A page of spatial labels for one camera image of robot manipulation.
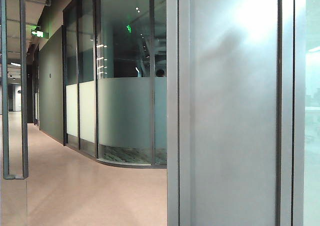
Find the glass panel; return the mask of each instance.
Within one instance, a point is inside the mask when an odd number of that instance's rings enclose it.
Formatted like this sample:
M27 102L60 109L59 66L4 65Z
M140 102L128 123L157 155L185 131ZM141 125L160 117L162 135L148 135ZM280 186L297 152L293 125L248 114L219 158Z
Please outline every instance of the glass panel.
M149 0L101 0L99 158L151 163Z
M81 0L78 20L80 149L95 155L93 0Z
M13 20L20 20L19 0L6 0L7 9L7 73L1 73L0 82L7 77L8 99L8 128L2 127L0 132L0 157L1 157L1 222L3 226L27 224L27 191L26 180L3 179L3 154L2 136L3 130L9 130L9 172L10 174L22 174L22 107L21 107L21 59L20 59L20 25Z
M320 0L306 0L304 226L320 225Z
M154 0L155 163L167 163L167 0Z
M67 143L78 147L78 86L77 86L77 11L73 7L65 13L66 27L66 130Z

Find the gray wall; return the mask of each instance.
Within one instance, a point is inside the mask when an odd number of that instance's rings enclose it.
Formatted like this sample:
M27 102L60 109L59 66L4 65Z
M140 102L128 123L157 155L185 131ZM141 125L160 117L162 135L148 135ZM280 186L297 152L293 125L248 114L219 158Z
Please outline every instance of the gray wall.
M50 7L45 7L39 20L41 30L49 33L49 38L63 24L63 10L72 0L52 0ZM41 38L39 40L39 48L47 43L48 39Z
M40 130L62 143L64 136L61 28L39 52L39 114Z

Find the ceiling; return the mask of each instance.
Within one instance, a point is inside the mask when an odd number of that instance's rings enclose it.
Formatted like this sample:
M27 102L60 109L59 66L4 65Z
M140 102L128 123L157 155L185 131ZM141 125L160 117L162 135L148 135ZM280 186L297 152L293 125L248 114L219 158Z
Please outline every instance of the ceiling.
M25 1L25 31L26 49L32 41L31 29L35 29L38 20L44 9L48 6L47 0L26 0ZM13 66L11 63L20 64L20 17L19 0L6 0L7 12L7 56L8 56L8 82L20 82L20 67Z

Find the glass wall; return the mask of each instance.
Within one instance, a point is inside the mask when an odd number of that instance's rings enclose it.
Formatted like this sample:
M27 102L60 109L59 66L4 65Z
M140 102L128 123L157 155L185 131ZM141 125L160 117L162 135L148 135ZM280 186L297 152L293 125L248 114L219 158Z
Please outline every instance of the glass wall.
M148 164L152 161L150 3L149 0L100 3L99 158Z
M304 226L320 225L320 0L306 0Z
M81 0L78 19L80 149L95 155L95 82L93 0Z
M78 148L78 69L77 10L73 6L64 13L65 42L65 104L67 144Z
M65 10L68 141L94 156L96 132L99 160L166 164L166 0L94 1Z

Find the vertical door handle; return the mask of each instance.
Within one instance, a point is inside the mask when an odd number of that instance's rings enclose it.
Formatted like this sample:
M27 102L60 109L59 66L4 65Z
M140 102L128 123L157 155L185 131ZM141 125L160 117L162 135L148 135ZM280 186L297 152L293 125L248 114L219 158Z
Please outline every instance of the vertical door handle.
M26 58L26 3L19 0L20 8L20 59L21 59L21 110L22 110L22 175L10 174L9 159L9 109L8 109L8 55L7 55L7 4L1 0L1 47L2 47L2 152L3 178L26 179L29 176L27 134L27 58Z

